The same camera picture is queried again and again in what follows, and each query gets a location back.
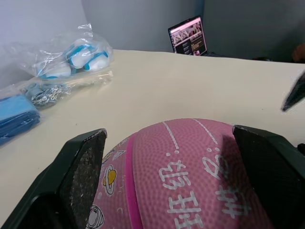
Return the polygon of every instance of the gray wall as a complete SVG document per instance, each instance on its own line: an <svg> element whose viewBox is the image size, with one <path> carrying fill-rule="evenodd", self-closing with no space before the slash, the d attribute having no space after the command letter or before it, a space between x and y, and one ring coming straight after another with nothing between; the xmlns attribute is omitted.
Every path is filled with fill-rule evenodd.
<svg viewBox="0 0 305 229"><path fill-rule="evenodd" d="M207 0L203 28L209 51L289 61L305 42L305 1Z"/></svg>
<svg viewBox="0 0 305 229"><path fill-rule="evenodd" d="M203 13L203 0L82 0L93 31L115 49L172 52L167 29Z"/></svg>
<svg viewBox="0 0 305 229"><path fill-rule="evenodd" d="M3 45L47 41L87 23L81 0L2 0L0 21L0 88L31 78L11 63Z"/></svg>

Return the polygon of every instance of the laptop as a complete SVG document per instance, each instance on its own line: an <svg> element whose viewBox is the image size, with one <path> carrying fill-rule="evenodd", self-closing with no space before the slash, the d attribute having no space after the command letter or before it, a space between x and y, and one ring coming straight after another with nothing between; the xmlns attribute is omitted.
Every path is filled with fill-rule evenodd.
<svg viewBox="0 0 305 229"><path fill-rule="evenodd" d="M168 29L173 52L194 55L223 57L213 52L208 52L204 38L201 17L196 16L185 20Z"/></svg>

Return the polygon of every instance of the table surface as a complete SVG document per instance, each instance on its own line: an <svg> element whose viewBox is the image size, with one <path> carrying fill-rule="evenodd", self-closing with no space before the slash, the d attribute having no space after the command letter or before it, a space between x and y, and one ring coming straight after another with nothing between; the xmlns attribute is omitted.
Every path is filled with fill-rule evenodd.
<svg viewBox="0 0 305 229"><path fill-rule="evenodd" d="M148 125L189 117L305 140L305 102L280 110L305 65L119 50L114 57L110 84L44 111L41 124L0 148L0 225L64 143L94 129L107 129L104 153Z"/></svg>

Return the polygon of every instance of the clear plastic bag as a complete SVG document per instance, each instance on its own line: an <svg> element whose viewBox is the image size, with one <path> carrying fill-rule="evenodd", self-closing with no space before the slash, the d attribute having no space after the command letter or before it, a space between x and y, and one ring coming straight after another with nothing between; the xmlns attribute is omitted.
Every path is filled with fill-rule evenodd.
<svg viewBox="0 0 305 229"><path fill-rule="evenodd" d="M15 87L0 90L0 145L33 128L41 116Z"/></svg>
<svg viewBox="0 0 305 229"><path fill-rule="evenodd" d="M106 68L112 60L108 42L93 34L90 24L33 45L13 42L5 49L19 67L42 79L72 77L84 71Z"/></svg>
<svg viewBox="0 0 305 229"><path fill-rule="evenodd" d="M79 73L70 78L40 79L32 78L20 82L16 88L20 90L39 110L54 106L58 101L73 92L90 85L107 84L112 80L112 71Z"/></svg>

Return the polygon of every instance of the pink basketball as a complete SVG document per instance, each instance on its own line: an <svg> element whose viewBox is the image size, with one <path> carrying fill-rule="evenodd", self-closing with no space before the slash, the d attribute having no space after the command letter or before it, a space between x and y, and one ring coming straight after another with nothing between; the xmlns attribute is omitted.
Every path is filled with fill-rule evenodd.
<svg viewBox="0 0 305 229"><path fill-rule="evenodd" d="M251 188L232 125L161 122L102 162L87 229L272 229Z"/></svg>

